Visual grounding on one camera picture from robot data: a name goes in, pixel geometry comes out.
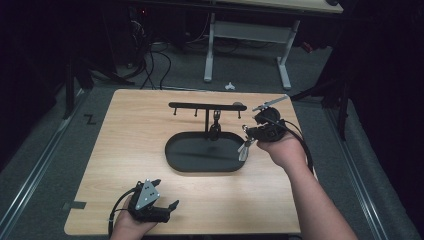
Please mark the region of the person's right hand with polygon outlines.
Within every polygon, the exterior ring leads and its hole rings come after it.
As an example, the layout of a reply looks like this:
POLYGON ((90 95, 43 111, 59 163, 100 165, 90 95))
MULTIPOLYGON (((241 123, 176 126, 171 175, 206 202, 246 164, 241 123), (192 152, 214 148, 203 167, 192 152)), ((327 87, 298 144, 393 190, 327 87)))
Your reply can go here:
POLYGON ((286 171, 307 167, 306 154, 292 134, 286 134, 277 142, 259 141, 257 146, 267 152, 272 161, 286 171))

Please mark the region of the person's left hand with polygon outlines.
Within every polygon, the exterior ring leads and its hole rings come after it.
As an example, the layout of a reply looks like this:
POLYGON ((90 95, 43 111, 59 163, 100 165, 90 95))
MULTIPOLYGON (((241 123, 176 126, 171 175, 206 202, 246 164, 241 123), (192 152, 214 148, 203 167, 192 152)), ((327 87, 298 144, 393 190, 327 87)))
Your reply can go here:
POLYGON ((117 233, 129 233, 130 235, 143 235, 145 236, 150 230, 152 230, 157 222, 138 222, 132 218, 130 213, 126 211, 126 208, 129 205, 131 196, 129 196, 124 204, 124 210, 121 211, 116 219, 115 225, 113 227, 112 235, 114 232, 117 233))

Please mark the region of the black tripod stand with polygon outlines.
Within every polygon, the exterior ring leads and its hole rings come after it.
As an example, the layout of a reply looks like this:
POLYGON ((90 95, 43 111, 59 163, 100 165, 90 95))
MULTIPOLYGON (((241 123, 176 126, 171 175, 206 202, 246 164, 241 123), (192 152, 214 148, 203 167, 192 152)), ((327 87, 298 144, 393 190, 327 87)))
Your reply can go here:
POLYGON ((345 125, 350 90, 350 83, 345 74, 346 71, 337 67, 325 66, 313 87, 291 97, 292 101, 298 101, 306 97, 321 97, 321 106, 323 108, 337 108, 336 129, 342 140, 346 139, 345 125))
POLYGON ((94 87, 90 70, 95 71, 104 75, 108 80, 122 85, 133 85, 133 82, 126 80, 123 77, 118 76, 116 73, 107 70, 99 64, 84 58, 70 56, 66 64, 66 80, 65 80, 65 96, 66 106, 64 118, 68 119, 72 113, 76 110, 77 95, 75 94, 75 81, 78 81, 82 89, 91 90, 94 87))

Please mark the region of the black key holder stand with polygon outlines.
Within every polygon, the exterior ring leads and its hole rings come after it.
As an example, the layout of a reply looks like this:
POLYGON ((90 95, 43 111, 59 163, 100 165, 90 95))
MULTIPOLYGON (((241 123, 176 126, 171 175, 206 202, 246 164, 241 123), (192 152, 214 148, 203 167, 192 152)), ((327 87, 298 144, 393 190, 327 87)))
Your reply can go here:
POLYGON ((234 172, 244 166, 244 162, 238 160, 238 148, 244 143, 244 139, 234 132, 223 131, 217 141, 210 139, 210 127, 213 124, 215 110, 222 112, 236 112, 241 118, 241 113, 247 110, 242 103, 207 104, 170 102, 168 104, 176 115, 179 109, 192 109, 194 116, 199 110, 205 112, 203 131, 185 131, 174 134, 165 145, 167 163, 174 170, 184 173, 200 172, 234 172))

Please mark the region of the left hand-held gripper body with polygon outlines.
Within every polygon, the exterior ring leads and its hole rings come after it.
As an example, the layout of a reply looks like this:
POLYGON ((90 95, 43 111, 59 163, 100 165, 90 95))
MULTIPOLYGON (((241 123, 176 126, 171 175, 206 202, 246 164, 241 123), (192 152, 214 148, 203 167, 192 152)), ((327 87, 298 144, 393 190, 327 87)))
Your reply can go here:
POLYGON ((137 183, 128 205, 128 212, 138 222, 167 223, 171 212, 168 208, 154 206, 160 193, 151 182, 146 179, 144 182, 137 183))

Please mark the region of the desk with grey metal legs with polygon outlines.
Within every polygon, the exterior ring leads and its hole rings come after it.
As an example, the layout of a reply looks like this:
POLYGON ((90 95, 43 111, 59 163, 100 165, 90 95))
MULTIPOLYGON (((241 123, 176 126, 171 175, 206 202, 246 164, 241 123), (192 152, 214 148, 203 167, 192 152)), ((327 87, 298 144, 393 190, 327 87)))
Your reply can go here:
MULTIPOLYGON (((328 16, 342 14, 344 9, 339 0, 210 0, 213 7, 219 3, 238 4, 242 7, 264 7, 269 10, 287 10, 295 14, 324 14, 328 16)), ((266 43, 277 43, 285 46, 282 55, 276 58, 277 69, 282 86, 291 89, 286 61, 295 40, 300 18, 296 17, 289 26, 271 26, 259 23, 243 23, 236 20, 217 20, 215 13, 209 15, 208 52, 205 61, 204 81, 213 79, 214 40, 228 38, 266 43)))

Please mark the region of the silver keychain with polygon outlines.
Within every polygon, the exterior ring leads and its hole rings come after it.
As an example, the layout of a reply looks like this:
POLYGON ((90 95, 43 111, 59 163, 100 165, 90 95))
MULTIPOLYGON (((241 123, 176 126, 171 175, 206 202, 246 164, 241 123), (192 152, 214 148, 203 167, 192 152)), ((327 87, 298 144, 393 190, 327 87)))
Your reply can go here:
POLYGON ((239 157, 238 160, 240 162, 245 162, 249 155, 249 149, 251 145, 255 142, 255 139, 247 139, 239 148, 238 153, 239 157))

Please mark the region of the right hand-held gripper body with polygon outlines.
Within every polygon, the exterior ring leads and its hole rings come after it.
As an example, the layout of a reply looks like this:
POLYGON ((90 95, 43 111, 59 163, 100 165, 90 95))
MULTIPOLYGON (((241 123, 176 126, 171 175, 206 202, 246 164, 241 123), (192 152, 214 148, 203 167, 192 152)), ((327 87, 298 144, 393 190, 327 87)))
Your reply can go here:
POLYGON ((253 131, 249 135, 253 135, 258 141, 262 142, 276 142, 282 139, 287 132, 287 127, 281 118, 280 112, 273 107, 273 104, 287 98, 288 96, 284 95, 254 108, 253 112, 257 112, 254 116, 257 127, 251 127, 253 131))

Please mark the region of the metal floor rail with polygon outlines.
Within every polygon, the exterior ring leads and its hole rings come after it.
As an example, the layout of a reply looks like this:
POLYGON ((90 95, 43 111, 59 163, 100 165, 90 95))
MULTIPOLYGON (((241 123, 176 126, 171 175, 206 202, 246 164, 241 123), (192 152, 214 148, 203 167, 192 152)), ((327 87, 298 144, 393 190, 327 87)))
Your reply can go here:
POLYGON ((328 109, 324 109, 324 114, 329 121, 332 132, 335 135, 339 147, 341 148, 348 176, 351 179, 351 184, 358 198, 359 205, 361 206, 374 240, 389 240, 387 232, 375 207, 374 201, 372 200, 355 164, 349 146, 346 141, 340 137, 337 127, 336 114, 332 110, 328 109))
POLYGON ((75 106, 67 113, 64 94, 35 127, 0 173, 0 240, 6 240, 43 178, 75 111, 89 95, 78 90, 75 106))

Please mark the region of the metal tool with black handle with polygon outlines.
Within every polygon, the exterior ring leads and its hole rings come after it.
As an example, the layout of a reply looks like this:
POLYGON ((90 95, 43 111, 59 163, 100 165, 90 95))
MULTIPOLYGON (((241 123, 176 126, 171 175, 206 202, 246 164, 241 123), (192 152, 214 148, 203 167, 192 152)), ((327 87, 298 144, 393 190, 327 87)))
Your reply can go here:
POLYGON ((221 116, 220 110, 215 110, 213 114, 213 124, 210 127, 209 133, 210 133, 210 139, 212 141, 217 141, 219 139, 219 134, 221 132, 221 125, 219 124, 221 116))

